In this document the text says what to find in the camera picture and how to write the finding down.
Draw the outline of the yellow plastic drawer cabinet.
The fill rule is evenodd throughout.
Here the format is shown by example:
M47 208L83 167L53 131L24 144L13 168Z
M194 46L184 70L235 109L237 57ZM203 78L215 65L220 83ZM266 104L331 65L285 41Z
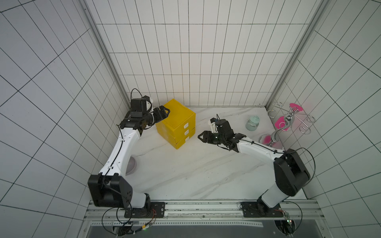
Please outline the yellow plastic drawer cabinet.
M175 99L164 105L168 118L156 124L157 132L175 149L179 149L195 134L196 113Z

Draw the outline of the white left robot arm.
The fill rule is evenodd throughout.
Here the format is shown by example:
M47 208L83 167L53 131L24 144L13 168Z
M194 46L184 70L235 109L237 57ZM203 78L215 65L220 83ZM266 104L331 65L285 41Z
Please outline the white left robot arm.
M131 100L131 109L118 125L119 136L104 167L91 175L88 187L95 206L143 209L148 194L134 192L126 174L133 148L146 127L168 118L170 110L164 106L153 108L148 96Z

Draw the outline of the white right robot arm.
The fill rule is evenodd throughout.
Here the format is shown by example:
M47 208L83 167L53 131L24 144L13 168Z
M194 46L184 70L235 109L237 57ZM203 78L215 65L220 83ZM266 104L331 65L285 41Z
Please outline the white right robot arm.
M296 150L279 151L254 142L241 133L203 131L197 137L203 143L223 145L225 150L246 154L273 166L274 184L257 199L258 210L275 208L285 199L295 196L312 178Z

